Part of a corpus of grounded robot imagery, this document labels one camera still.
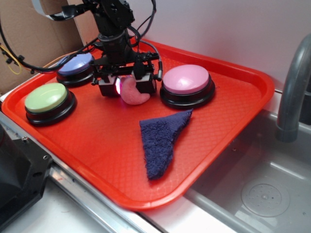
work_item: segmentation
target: sink drain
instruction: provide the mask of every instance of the sink drain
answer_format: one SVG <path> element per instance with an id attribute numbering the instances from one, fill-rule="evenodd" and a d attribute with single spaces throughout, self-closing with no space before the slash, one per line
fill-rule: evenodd
<path id="1" fill-rule="evenodd" d="M 262 217 L 274 217 L 287 210 L 290 196 L 284 187 L 273 180 L 263 178 L 244 186 L 242 201 L 252 213 Z"/>

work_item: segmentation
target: white wall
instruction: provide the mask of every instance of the white wall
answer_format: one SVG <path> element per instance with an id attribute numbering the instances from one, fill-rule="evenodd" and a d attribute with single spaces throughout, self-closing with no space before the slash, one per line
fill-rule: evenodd
<path id="1" fill-rule="evenodd" d="M 138 26 L 150 0 L 128 0 Z M 311 0 L 157 0 L 146 38 L 269 74 L 277 89 L 311 33 Z"/>

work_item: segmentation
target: faucet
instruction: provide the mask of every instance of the faucet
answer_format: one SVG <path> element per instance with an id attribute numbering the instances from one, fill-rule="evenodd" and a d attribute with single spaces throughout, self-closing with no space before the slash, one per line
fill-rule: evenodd
<path id="1" fill-rule="evenodd" d="M 311 34 L 298 46 L 288 71 L 276 121 L 276 138 L 297 139 L 299 122 L 311 125 Z"/>

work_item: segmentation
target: black device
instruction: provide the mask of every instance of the black device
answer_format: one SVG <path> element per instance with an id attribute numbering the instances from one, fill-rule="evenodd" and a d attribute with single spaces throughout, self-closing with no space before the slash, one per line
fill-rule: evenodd
<path id="1" fill-rule="evenodd" d="M 0 232 L 42 198 L 52 158 L 29 138 L 0 125 Z"/>

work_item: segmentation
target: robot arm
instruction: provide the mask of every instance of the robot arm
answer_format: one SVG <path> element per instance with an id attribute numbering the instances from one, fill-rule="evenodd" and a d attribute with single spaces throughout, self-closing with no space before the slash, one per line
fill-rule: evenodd
<path id="1" fill-rule="evenodd" d="M 35 9 L 45 15 L 40 0 L 32 1 Z M 152 2 L 154 14 L 155 0 Z M 138 45 L 141 35 L 131 26 L 135 19 L 133 11 L 125 0 L 83 0 L 83 4 L 64 6 L 61 13 L 45 16 L 60 21 L 76 17 L 89 10 L 100 32 L 94 46 L 103 52 L 102 57 L 91 64 L 94 68 L 92 84 L 99 85 L 103 96 L 115 96 L 118 95 L 115 88 L 117 77 L 131 74 L 137 80 L 137 89 L 141 93 L 156 92 L 155 80 L 162 79 L 159 55 L 157 52 L 140 53 L 133 50 L 133 47 Z M 134 44 L 131 44 L 128 29 L 135 34 Z M 152 60 L 160 62 L 157 75 L 154 75 Z"/>

